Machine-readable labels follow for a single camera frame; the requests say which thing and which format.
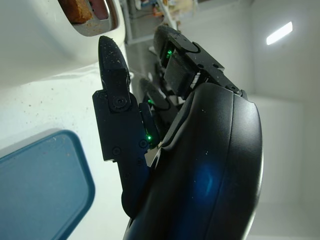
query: white countertop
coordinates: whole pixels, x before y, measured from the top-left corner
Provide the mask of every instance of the white countertop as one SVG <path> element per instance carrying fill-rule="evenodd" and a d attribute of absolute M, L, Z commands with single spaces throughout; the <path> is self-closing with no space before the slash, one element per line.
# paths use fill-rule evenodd
<path fill-rule="evenodd" d="M 121 205 L 118 166 L 104 162 L 92 101 L 101 90 L 98 64 L 0 90 L 0 157 L 56 129 L 75 132 L 95 184 L 93 204 L 70 240 L 120 240 L 129 217 Z"/>

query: white surface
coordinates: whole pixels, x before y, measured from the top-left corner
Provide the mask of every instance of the white surface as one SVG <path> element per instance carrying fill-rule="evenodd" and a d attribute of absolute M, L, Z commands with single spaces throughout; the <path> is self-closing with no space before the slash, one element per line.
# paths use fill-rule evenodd
<path fill-rule="evenodd" d="M 263 139 L 260 203 L 301 201 L 304 110 L 301 103 L 250 96 L 259 110 Z"/>
<path fill-rule="evenodd" d="M 248 240 L 320 239 L 318 225 L 301 205 L 303 182 L 303 105 L 249 95 L 261 118 L 263 179 Z"/>
<path fill-rule="evenodd" d="M 237 1 L 209 8 L 181 22 L 181 32 L 200 44 L 224 67 L 224 74 L 240 89 L 254 92 L 251 10 Z"/>
<path fill-rule="evenodd" d="M 92 102 L 93 93 L 102 89 L 98 64 L 51 79 L 0 90 L 0 156 L 44 131 L 74 131 L 93 177 L 95 197 L 69 239 L 120 240 L 129 217 L 121 205 L 118 166 L 103 161 Z"/>
<path fill-rule="evenodd" d="M 105 35 L 122 44 L 125 25 L 113 0 L 118 27 Z M 5 1 L 0 8 L 0 86 L 39 80 L 98 61 L 97 36 L 83 36 L 70 24 L 58 0 Z"/>
<path fill-rule="evenodd" d="M 320 226 L 319 12 L 319 0 L 255 0 L 252 5 L 256 93 L 303 104 L 301 203 L 316 226 Z M 290 36 L 267 46 L 266 37 L 290 21 L 294 28 Z"/>
<path fill-rule="evenodd" d="M 298 204 L 261 203 L 248 240 L 319 239 L 319 229 Z"/>

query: white appliance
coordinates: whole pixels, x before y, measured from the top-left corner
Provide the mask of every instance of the white appliance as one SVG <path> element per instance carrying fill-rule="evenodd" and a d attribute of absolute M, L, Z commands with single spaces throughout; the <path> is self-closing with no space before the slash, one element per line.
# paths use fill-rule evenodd
<path fill-rule="evenodd" d="M 110 31 L 105 29 L 106 32 L 102 27 L 93 29 L 99 34 L 91 36 L 74 28 L 58 0 L 2 2 L 0 86 L 17 86 L 97 62 L 101 35 L 112 38 L 121 46 L 125 25 L 120 3 L 118 0 L 107 2 L 115 27 Z M 95 27 L 94 24 L 87 25 L 89 30 Z"/>
<path fill-rule="evenodd" d="M 79 33 L 58 0 L 4 1 L 0 8 L 0 157 L 57 130 L 78 135 L 95 197 L 71 240 L 122 239 L 129 221 L 117 164 L 103 161 L 92 102 L 102 89 L 100 35 L 126 55 L 121 7 L 113 2 L 117 27 L 94 36 Z"/>

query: blue plastic lid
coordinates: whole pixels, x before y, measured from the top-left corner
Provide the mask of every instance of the blue plastic lid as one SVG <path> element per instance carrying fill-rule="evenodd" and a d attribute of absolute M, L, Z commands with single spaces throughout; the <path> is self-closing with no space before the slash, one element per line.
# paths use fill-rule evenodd
<path fill-rule="evenodd" d="M 95 196 L 75 133 L 56 132 L 0 158 L 0 239 L 66 239 Z"/>

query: white wall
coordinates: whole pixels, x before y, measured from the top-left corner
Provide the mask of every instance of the white wall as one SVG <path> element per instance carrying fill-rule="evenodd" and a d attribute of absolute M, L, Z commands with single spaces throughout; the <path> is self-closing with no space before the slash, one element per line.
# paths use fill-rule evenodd
<path fill-rule="evenodd" d="M 249 4 L 240 0 L 201 10 L 180 26 L 182 34 L 200 44 L 225 67 L 224 74 L 248 93 L 254 91 L 250 16 Z"/>
<path fill-rule="evenodd" d="M 260 202 L 247 240 L 319 240 L 319 233 L 300 205 Z"/>
<path fill-rule="evenodd" d="M 259 203 L 297 204 L 301 200 L 303 106 L 268 97 L 248 98 L 257 105 L 262 126 L 264 161 Z"/>
<path fill-rule="evenodd" d="M 320 226 L 319 12 L 319 0 L 255 0 L 252 5 L 256 93 L 303 103 L 301 203 L 316 226 Z M 267 46 L 266 37 L 289 21 L 293 32 Z"/>

